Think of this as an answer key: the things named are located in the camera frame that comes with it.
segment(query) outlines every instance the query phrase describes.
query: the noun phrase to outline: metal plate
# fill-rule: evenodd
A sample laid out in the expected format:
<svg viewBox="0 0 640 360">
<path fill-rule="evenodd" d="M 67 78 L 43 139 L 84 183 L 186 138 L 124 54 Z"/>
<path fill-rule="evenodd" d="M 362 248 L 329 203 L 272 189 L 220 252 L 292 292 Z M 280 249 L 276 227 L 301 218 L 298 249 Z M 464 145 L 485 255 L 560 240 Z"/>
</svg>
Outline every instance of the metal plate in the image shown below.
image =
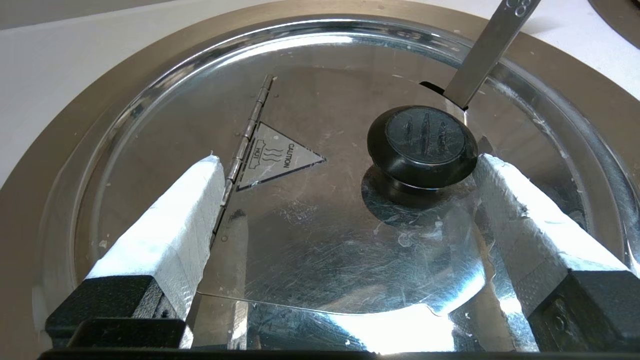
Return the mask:
<svg viewBox="0 0 640 360">
<path fill-rule="evenodd" d="M 255 173 L 253 156 L 248 158 L 216 233 L 227 240 L 214 242 L 199 291 L 365 314 L 424 303 L 445 315 L 475 295 L 485 276 L 472 236 L 473 180 L 417 211 L 380 197 L 368 172 L 366 133 L 372 119 L 399 105 L 443 99 L 386 74 L 313 68 L 275 74 L 254 143 L 269 142 L 265 134 L 280 141 L 284 133 L 326 161 L 308 167 L 315 161 L 302 152 L 290 160 L 292 167 L 298 163 L 297 171 L 271 177 L 269 169 L 287 166 L 287 144 L 274 146 L 262 171 L 268 181 L 246 188 L 244 177 Z M 268 133 L 261 131 L 265 126 Z M 239 231 L 238 222 L 246 228 Z M 247 253 L 229 259 L 238 242 Z M 230 286 L 241 263 L 244 286 Z"/>
</svg>

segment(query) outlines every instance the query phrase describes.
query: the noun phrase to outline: black knob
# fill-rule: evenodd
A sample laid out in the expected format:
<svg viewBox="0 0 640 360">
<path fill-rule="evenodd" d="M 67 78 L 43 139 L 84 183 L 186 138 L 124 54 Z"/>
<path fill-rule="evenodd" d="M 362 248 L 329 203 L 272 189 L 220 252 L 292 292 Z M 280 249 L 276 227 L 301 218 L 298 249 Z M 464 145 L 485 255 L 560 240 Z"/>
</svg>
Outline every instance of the black knob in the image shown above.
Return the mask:
<svg viewBox="0 0 640 360">
<path fill-rule="evenodd" d="M 380 115 L 367 135 L 369 155 L 390 184 L 419 194 L 453 185 L 476 167 L 471 131 L 429 106 L 402 106 Z"/>
</svg>

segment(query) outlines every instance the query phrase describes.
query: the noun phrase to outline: hinge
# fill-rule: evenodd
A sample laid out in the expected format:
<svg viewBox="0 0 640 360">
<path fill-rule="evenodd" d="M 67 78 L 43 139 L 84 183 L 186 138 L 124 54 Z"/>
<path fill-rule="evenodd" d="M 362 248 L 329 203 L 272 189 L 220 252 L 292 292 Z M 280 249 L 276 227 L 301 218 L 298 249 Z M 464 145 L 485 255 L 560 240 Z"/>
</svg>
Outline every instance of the hinge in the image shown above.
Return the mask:
<svg viewBox="0 0 640 360">
<path fill-rule="evenodd" d="M 229 203 L 229 198 L 231 198 L 231 193 L 234 188 L 234 184 L 236 183 L 238 173 L 240 173 L 240 169 L 242 168 L 244 156 L 247 152 L 247 149 L 249 148 L 249 145 L 251 144 L 251 137 L 253 136 L 255 125 L 258 123 L 258 119 L 260 118 L 260 114 L 262 113 L 264 103 L 267 101 L 267 96 L 269 95 L 269 89 L 271 88 L 272 83 L 273 75 L 267 75 L 264 78 L 262 86 L 260 87 L 260 91 L 258 91 L 255 105 L 253 106 L 251 115 L 249 116 L 246 126 L 244 127 L 244 131 L 242 132 L 242 137 L 240 139 L 240 143 L 238 144 L 237 150 L 234 153 L 234 157 L 231 160 L 231 166 L 229 167 L 227 178 L 225 180 L 225 192 L 222 195 L 222 203 L 220 205 L 222 209 L 220 210 L 218 219 L 216 220 L 216 225 L 213 231 L 214 235 L 218 231 L 220 221 L 222 220 L 222 216 L 224 215 L 227 204 Z"/>
</svg>

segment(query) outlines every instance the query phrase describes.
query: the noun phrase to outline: white countertop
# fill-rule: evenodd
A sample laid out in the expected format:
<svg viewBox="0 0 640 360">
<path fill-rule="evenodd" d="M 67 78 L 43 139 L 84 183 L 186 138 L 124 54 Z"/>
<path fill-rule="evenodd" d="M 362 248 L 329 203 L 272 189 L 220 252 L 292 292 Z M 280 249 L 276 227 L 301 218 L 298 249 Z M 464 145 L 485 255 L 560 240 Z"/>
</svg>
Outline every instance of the white countertop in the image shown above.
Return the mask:
<svg viewBox="0 0 640 360">
<path fill-rule="evenodd" d="M 179 29 L 271 0 L 176 0 L 0 31 L 0 186 L 42 129 L 122 60 Z M 421 0 L 491 17 L 500 0 Z M 640 50 L 587 0 L 543 0 L 523 31 L 601 72 L 640 100 Z"/>
</svg>

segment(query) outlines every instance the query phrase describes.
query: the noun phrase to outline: triangular warning sticker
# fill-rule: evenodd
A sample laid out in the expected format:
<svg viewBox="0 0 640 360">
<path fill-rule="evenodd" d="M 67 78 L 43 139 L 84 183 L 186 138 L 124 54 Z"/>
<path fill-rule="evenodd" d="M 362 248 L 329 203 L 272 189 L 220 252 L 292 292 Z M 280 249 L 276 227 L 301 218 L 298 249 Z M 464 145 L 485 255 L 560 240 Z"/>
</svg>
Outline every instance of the triangular warning sticker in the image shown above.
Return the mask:
<svg viewBox="0 0 640 360">
<path fill-rule="evenodd" d="M 324 158 L 282 133 L 259 123 L 238 190 L 324 162 Z"/>
</svg>

